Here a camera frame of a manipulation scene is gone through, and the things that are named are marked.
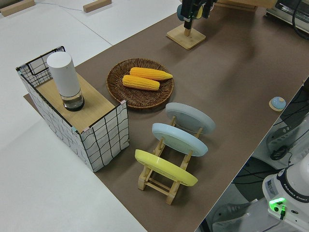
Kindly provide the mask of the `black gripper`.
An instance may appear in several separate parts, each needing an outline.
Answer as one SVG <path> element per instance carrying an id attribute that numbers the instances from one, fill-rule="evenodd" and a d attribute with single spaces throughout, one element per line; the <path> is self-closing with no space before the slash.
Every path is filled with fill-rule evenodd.
<path id="1" fill-rule="evenodd" d="M 193 23 L 193 17 L 197 14 L 199 8 L 201 7 L 201 0 L 182 0 L 181 15 L 184 17 L 184 27 L 186 29 L 191 29 Z M 214 6 L 213 0 L 203 1 L 203 11 L 202 17 L 209 18 L 210 11 Z"/>

